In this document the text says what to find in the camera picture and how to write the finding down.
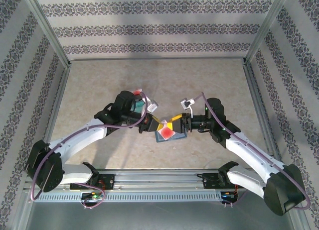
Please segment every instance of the yellow object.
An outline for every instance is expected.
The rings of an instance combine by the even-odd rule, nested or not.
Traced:
[[[177,120],[177,119],[179,119],[181,117],[182,117],[182,114],[176,115],[172,119],[170,119],[169,122],[173,122],[173,121],[175,121],[175,120]]]
[[[170,128],[170,130],[173,130],[173,123],[172,122],[168,122],[167,127]]]
[[[160,120],[157,119],[155,116],[153,116],[153,119],[156,120],[158,123],[160,123]]]
[[[163,125],[162,123],[159,123],[157,131],[159,131],[159,130],[162,129],[163,127],[164,127],[164,125]]]

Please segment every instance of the blue object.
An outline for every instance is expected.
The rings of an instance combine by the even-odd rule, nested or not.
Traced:
[[[134,105],[132,105],[131,111],[137,112],[137,113],[142,113],[144,105],[145,105],[145,102],[143,102],[143,100],[138,101],[135,103],[135,109],[134,109]]]

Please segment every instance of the red object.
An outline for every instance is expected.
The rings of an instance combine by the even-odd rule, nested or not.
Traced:
[[[134,95],[139,95],[140,93],[141,93],[140,90],[133,91],[133,94],[134,94]]]
[[[161,136],[163,136],[164,139],[169,139],[173,136],[174,131],[172,131],[170,128],[165,127],[162,131],[161,131]]]

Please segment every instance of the metal frame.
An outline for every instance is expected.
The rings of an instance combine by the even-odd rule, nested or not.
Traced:
[[[48,37],[51,45],[58,54],[63,66],[66,68],[62,78],[62,85],[58,91],[58,98],[54,106],[54,113],[51,117],[48,132],[45,140],[49,141],[52,136],[54,125],[56,122],[59,107],[62,101],[64,89],[67,83],[67,78],[70,71],[70,60],[63,50],[58,38],[56,37],[52,27],[50,26],[42,8],[37,0],[26,0],[31,11],[37,18],[43,32]],[[256,83],[252,77],[252,70],[247,65],[258,50],[264,37],[270,29],[272,22],[275,20],[280,8],[285,0],[274,0],[264,22],[261,25],[251,47],[243,62],[243,69],[249,86],[249,90],[253,99],[257,118],[265,138],[268,152],[272,153],[276,159],[279,159],[279,154],[275,146],[274,139],[271,135],[270,127],[267,123],[266,115],[262,106],[261,97],[258,94]],[[217,170],[100,170],[101,173],[113,173],[117,178],[114,185],[114,190],[108,191],[110,196],[106,202],[181,202],[181,201],[219,201],[220,191],[205,190],[202,185],[202,180],[196,177],[196,173],[216,172]],[[27,220],[31,212],[32,202],[28,200],[30,179],[24,185],[23,193],[18,204],[18,210],[15,215],[13,230],[24,230],[27,225]],[[37,200],[38,202],[73,202],[70,196],[79,196],[81,191],[71,191],[67,186],[61,186],[52,192],[43,194]],[[289,215],[295,229],[309,230],[309,224],[305,213],[302,211],[291,210]]]
[[[48,125],[48,129],[47,129],[47,132],[45,134],[45,137],[44,137],[44,141],[45,142],[49,142],[51,140],[51,137],[52,137],[52,134],[53,134],[53,130],[54,130],[54,126],[55,126],[55,122],[56,122],[56,119],[58,117],[58,113],[59,113],[59,110],[60,110],[60,105],[61,105],[61,102],[62,102],[62,98],[63,98],[63,94],[64,94],[64,90],[65,90],[65,87],[66,87],[66,83],[67,83],[67,80],[68,80],[68,77],[69,77],[69,74],[70,74],[70,70],[71,70],[71,64],[68,65],[68,67],[65,67],[65,71],[63,73],[63,77],[62,77],[62,80],[61,80],[61,86],[58,90],[58,94],[57,94],[57,98],[56,98],[56,101],[54,103],[54,107],[53,107],[53,113],[51,115],[51,118],[50,118],[50,121],[49,121],[49,125]]]
[[[52,45],[53,49],[57,53],[59,59],[61,60],[64,67],[69,67],[70,60],[68,59],[60,41],[56,37],[53,28],[51,27],[49,21],[47,20],[41,5],[37,0],[25,0],[28,4],[30,10],[36,17],[40,27],[42,28],[44,34],[48,38],[50,44]]]
[[[99,170],[101,174],[114,174],[113,190],[106,190],[104,202],[205,202],[222,201],[221,192],[234,189],[204,189],[203,179],[197,174],[218,173],[217,169],[166,170]],[[24,185],[28,193],[31,179]],[[82,193],[90,190],[70,190],[69,185],[42,193],[35,202],[79,202]]]
[[[253,70],[251,70],[250,68],[250,65],[249,65],[250,61],[246,60],[246,62],[244,62],[243,60],[242,63],[243,63],[243,69],[246,75],[249,91],[253,99],[258,122],[261,127],[263,136],[265,138],[267,150],[269,154],[271,153],[273,154],[274,158],[280,160],[280,156],[275,145],[275,140],[271,134],[270,126],[266,121],[267,120],[266,113],[262,105],[261,97],[259,96],[257,85],[252,76]],[[288,214],[291,218],[294,229],[310,230],[310,226],[309,226],[305,211],[299,211],[299,210],[293,209],[293,210],[290,210]]]
[[[105,61],[105,60],[150,60],[150,59],[241,59],[243,56],[236,57],[158,57],[158,56],[149,56],[149,57],[117,57],[117,58],[74,58],[73,61]]]
[[[275,20],[276,16],[278,15],[280,9],[284,5],[284,2],[286,0],[274,0],[273,4],[271,5],[261,27],[259,28],[257,35],[250,45],[250,48],[248,50],[248,53],[246,55],[246,60],[251,61],[251,59],[254,57],[255,53],[257,52],[260,44],[264,40],[265,36],[269,32],[269,29],[271,27],[271,24]]]

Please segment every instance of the floral pattern stripe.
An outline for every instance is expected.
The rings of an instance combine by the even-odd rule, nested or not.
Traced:
[[[248,51],[250,43],[149,43],[64,46],[66,54]]]
[[[21,0],[1,0],[0,1],[0,33],[2,33],[5,25],[11,18],[11,15],[16,10],[16,7]]]
[[[57,37],[173,34],[256,34],[259,24],[149,24],[55,27]]]
[[[13,42],[12,48],[9,50],[0,71],[0,101],[4,96],[5,90],[9,85],[13,73],[15,73],[18,63],[29,43],[38,22],[33,13],[30,12],[20,30],[16,40]]]
[[[5,156],[11,147],[12,138],[20,123],[24,108],[29,100],[29,96],[32,91],[32,87],[36,81],[37,74],[40,71],[45,54],[49,48],[49,40],[46,36],[43,36],[38,50],[35,53],[33,61],[27,71],[24,78],[20,91],[18,92],[16,101],[13,104],[12,112],[9,114],[6,125],[0,136],[0,170],[2,170],[2,165],[5,162]]]
[[[13,165],[14,170],[12,172],[12,176],[10,177],[9,184],[7,186],[7,191],[5,192],[5,194],[3,196],[4,200],[1,202],[0,230],[6,229],[6,223],[8,221],[9,215],[12,211],[13,202],[14,202],[16,196],[19,195],[18,190],[19,190],[19,186],[21,184],[21,181],[23,181],[23,179],[21,179],[21,178],[24,175],[24,166],[26,164],[27,157],[29,156],[31,148],[34,144],[34,137],[36,135],[36,130],[39,126],[39,123],[40,123],[40,120],[41,120],[41,117],[42,117],[42,114],[44,111],[45,103],[46,103],[47,97],[49,96],[49,91],[50,91],[58,64],[59,64],[59,58],[58,58],[57,54],[54,54],[53,59],[50,63],[50,67],[48,69],[47,75],[45,77],[43,86],[41,88],[40,95],[38,96],[37,103],[34,107],[31,121],[30,121],[29,126],[27,128],[27,131],[25,133],[25,138],[23,139],[23,144],[21,146],[21,150],[19,151],[18,157],[16,159],[16,163]],[[61,78],[59,80],[59,85],[61,83],[62,76],[63,76],[63,74],[61,75]],[[59,90],[59,88],[57,88],[57,90],[56,90],[54,102],[55,102],[55,99],[57,97],[58,90]],[[54,102],[51,106],[50,113],[52,113],[52,111],[53,111]],[[45,133],[46,133],[46,130],[47,130],[48,125],[49,125],[50,117],[47,121],[45,132],[43,133],[42,139],[45,137]]]
[[[310,145],[310,150],[312,150],[313,155],[317,160],[317,164],[319,164],[319,134],[317,133],[315,123],[308,112],[308,108],[306,107],[304,98],[298,90],[294,77],[288,65],[286,64],[284,56],[272,32],[268,32],[265,37],[265,42],[268,45],[269,51],[272,54],[273,60],[286,87],[297,118],[299,119],[299,123],[302,126],[302,130],[304,131],[304,135],[307,137],[307,142]]]
[[[301,67],[304,70],[305,75],[307,76],[309,83],[311,84],[312,89],[317,95],[319,100],[319,65],[316,63],[313,54],[309,51],[306,42],[301,36],[301,33],[298,31],[294,21],[289,16],[286,8],[283,7],[278,16],[277,20],[284,31],[286,38],[288,39],[290,46],[295,52],[295,56],[298,58],[298,61]]]
[[[47,17],[167,14],[167,13],[267,13],[270,0],[173,0],[88,2],[41,5]]]
[[[298,0],[319,32],[319,0]]]
[[[287,149],[291,156],[293,163],[298,166],[301,171],[301,175],[305,184],[306,192],[309,195],[311,200],[311,206],[309,210],[312,213],[312,217],[314,218],[314,223],[317,228],[319,228],[319,203],[318,203],[318,196],[316,196],[316,191],[312,186],[312,181],[310,180],[309,173],[307,172],[307,167],[305,166],[305,161],[302,158],[302,155],[299,151],[299,147],[296,144],[296,139],[292,129],[290,127],[290,123],[286,116],[285,110],[283,108],[282,102],[279,98],[278,92],[272,81],[272,77],[270,75],[268,66],[266,64],[265,58],[262,55],[260,49],[257,51],[255,55],[258,67],[260,69],[262,78],[264,80],[265,87],[267,89],[268,95],[270,97],[270,101],[273,105],[273,109],[276,114],[276,118],[283,134],[283,138],[287,143]]]

